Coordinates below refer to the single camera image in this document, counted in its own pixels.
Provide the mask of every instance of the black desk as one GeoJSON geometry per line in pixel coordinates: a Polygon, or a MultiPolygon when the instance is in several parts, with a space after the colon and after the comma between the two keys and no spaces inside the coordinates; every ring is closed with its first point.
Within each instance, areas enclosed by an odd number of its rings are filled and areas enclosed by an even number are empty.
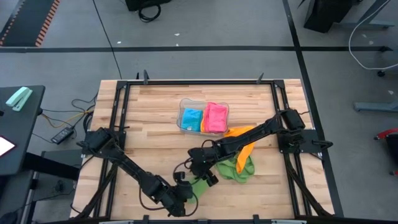
{"type": "Polygon", "coordinates": [[[7,106],[6,101],[20,86],[0,88],[0,110],[4,111],[0,116],[0,135],[16,144],[14,149],[0,157],[0,175],[14,175],[25,169],[77,180],[79,169],[76,167],[26,152],[36,118],[41,114],[40,105],[45,91],[44,86],[27,87],[33,93],[18,112],[7,106]]]}

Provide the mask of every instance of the wooden table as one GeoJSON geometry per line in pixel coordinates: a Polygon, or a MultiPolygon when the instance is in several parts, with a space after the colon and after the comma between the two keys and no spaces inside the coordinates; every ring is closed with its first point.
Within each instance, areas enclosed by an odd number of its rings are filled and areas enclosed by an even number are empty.
{"type": "MultiPolygon", "coordinates": [[[[299,113],[308,111],[302,84],[298,79],[285,81],[285,89],[291,108],[299,113]]],[[[109,127],[116,80],[104,80],[98,92],[91,129],[109,127]]],[[[148,85],[132,86],[127,107],[126,154],[144,170],[161,175],[174,185],[174,167],[188,158],[187,150],[198,147],[208,137],[183,134],[176,125],[180,100],[190,98],[198,101],[226,102],[229,104],[229,126],[246,126],[263,123],[275,114],[271,88],[264,85],[148,85]]],[[[122,105],[123,94],[119,100],[122,105]]],[[[312,128],[309,113],[303,114],[306,128],[312,128]]],[[[199,198],[197,212],[185,219],[252,219],[293,218],[283,155],[279,152],[275,135],[256,142],[252,152],[255,175],[246,184],[224,180],[217,171],[220,182],[209,188],[199,198]]],[[[305,181],[308,189],[333,213],[328,185],[321,160],[309,154],[301,155],[305,181]]],[[[94,158],[80,172],[73,207],[82,210],[98,187],[102,159],[94,158]]],[[[114,193],[112,220],[142,220],[149,215],[151,220],[181,219],[167,217],[166,210],[148,211],[140,206],[138,184],[119,169],[114,193]]],[[[296,187],[300,212],[304,215],[300,190],[296,187]]],[[[103,196],[101,214],[104,215],[108,193],[103,196]]],[[[145,195],[144,204],[154,205],[145,195]]],[[[195,205],[186,204],[187,213],[195,205]]]]}

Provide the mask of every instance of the table leg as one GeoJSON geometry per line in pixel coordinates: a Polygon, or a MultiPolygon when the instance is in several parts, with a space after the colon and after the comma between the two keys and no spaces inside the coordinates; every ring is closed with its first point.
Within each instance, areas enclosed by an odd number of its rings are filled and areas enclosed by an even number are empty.
{"type": "Polygon", "coordinates": [[[25,169],[56,175],[71,180],[78,180],[79,177],[79,168],[55,162],[29,152],[25,155],[23,167],[25,169]]]}

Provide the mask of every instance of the mint green stapler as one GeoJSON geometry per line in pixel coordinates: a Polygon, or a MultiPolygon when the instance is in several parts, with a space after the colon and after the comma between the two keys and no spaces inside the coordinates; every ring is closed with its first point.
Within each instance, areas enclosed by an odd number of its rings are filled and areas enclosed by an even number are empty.
{"type": "Polygon", "coordinates": [[[32,92],[33,91],[27,87],[21,87],[7,100],[7,106],[12,106],[12,110],[14,111],[20,111],[32,92]]]}

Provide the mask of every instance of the plastic container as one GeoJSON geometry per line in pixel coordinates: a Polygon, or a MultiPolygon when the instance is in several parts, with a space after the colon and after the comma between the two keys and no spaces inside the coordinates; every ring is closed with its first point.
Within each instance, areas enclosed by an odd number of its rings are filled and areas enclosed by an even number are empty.
{"type": "Polygon", "coordinates": [[[184,114],[184,111],[186,108],[190,109],[196,109],[196,110],[202,110],[204,111],[207,102],[202,102],[202,101],[193,101],[188,98],[184,98],[180,102],[180,109],[178,111],[178,119],[177,119],[177,126],[180,128],[181,132],[187,133],[187,134],[197,134],[197,135],[204,135],[204,136],[222,136],[224,135],[225,132],[228,130],[228,117],[229,117],[229,106],[227,103],[217,103],[219,105],[223,105],[227,108],[227,117],[226,117],[226,129],[222,133],[205,133],[205,132],[200,132],[200,131],[191,131],[187,129],[183,129],[181,127],[181,122],[182,122],[182,115],[184,114]]]}

